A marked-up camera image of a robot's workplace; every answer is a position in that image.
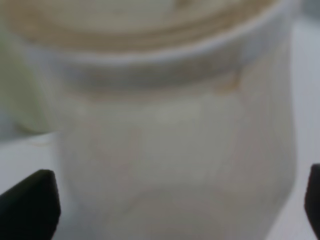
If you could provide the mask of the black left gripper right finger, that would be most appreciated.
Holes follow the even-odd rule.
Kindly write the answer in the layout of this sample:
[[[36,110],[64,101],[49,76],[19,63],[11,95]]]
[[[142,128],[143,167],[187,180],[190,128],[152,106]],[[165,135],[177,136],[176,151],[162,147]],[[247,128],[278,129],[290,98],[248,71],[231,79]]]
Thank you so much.
[[[310,168],[306,193],[304,197],[304,210],[309,224],[316,236],[320,239],[320,164],[313,164]]]

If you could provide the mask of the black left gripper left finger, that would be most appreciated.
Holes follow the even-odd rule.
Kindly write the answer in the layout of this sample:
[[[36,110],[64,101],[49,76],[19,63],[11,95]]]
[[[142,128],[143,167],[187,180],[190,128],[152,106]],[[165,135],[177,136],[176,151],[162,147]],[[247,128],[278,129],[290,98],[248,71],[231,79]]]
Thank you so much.
[[[0,195],[0,238],[51,240],[60,216],[55,173],[38,170]]]

